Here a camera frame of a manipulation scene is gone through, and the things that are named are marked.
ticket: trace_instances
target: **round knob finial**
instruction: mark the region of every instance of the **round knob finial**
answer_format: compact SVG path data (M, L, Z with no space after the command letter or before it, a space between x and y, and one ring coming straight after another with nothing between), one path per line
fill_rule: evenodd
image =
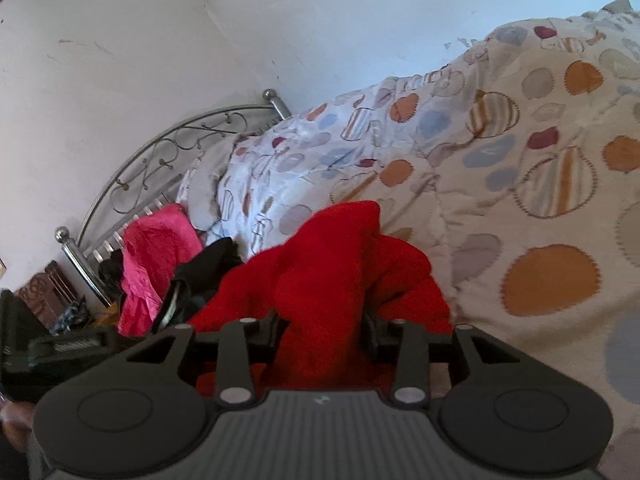
M69 240L71 234L69 233L69 229L65 226L60 226L56 229L56 241L59 244L63 244Z
M265 101L270 101L274 97L278 97L278 93L273 88L267 88L264 92L262 92L262 98Z

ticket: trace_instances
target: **clothes pile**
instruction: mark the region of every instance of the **clothes pile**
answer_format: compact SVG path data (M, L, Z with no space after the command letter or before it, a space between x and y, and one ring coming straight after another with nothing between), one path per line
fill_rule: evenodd
M133 222L124 233L126 294L118 331L140 336L151 328L175 268L202 250L202 242L182 207L171 204Z
M289 321L272 365L254 365L260 388L387 389L392 369L360 349L364 310L448 333L449 308L427 257L380 234L380 206L345 203L316 213L284 245L261 252L222 280L190 323L219 330L242 317L276 312ZM214 376L198 382L212 394Z

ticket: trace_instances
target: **white wall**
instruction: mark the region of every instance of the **white wall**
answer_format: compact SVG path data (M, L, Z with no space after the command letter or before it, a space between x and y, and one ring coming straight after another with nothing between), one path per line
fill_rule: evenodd
M199 0L2 2L0 287L65 261L56 226L147 139L258 90Z
M498 25L612 0L203 0L264 85L293 110L388 75L435 70ZM631 0L640 9L640 0Z

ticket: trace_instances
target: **metal bed post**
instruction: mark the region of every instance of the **metal bed post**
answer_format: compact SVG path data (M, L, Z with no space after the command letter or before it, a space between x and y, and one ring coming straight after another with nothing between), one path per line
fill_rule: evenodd
M284 104L278 93L273 88L267 88L262 92L262 98L273 105L278 115L283 119L289 119L292 116L291 110Z
M96 275L84 254L76 245L76 241L71 237L69 229L64 226L57 228L56 241L62 245L62 252L66 254L66 257L69 258L69 261L71 261L100 302L106 307L110 306L113 300L102 285L102 280Z

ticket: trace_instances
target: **metal headboard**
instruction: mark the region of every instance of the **metal headboard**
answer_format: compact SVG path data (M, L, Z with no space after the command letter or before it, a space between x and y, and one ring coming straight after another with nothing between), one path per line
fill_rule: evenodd
M217 108L158 134L131 155L107 181L84 218L77 238L72 238L65 226L56 229L56 241L62 245L63 253L101 303L110 306L114 298L97 274L98 264L109 258L114 250L123 248L123 233L131 222L175 201L183 177L178 167L180 159L185 159L182 155L199 154L229 135L260 135L280 120L291 117L287 105L275 90L265 90L262 97L268 104ZM168 181L152 187L167 173L170 174ZM87 234L107 206L110 214L119 215L118 220L92 242L86 243Z

